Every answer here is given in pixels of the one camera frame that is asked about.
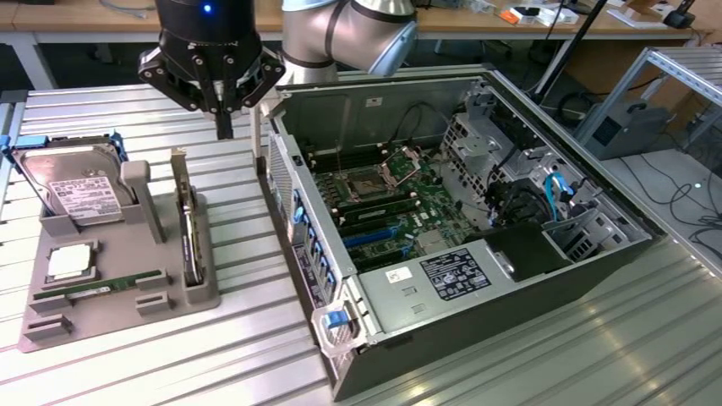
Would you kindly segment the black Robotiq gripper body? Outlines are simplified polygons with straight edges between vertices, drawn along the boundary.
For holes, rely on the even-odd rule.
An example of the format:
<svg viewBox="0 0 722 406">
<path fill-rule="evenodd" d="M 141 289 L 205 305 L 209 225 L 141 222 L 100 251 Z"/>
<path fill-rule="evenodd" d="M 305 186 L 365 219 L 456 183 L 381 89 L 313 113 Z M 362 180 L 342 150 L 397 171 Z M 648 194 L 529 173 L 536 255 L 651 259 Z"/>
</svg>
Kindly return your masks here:
<svg viewBox="0 0 722 406">
<path fill-rule="evenodd" d="M 170 69 L 184 80 L 197 80 L 200 69 L 192 61 L 202 58 L 222 107 L 224 57 L 238 57 L 240 71 L 244 72 L 261 50 L 254 2 L 157 1 L 156 12 L 161 26 L 157 47 Z"/>
</svg>

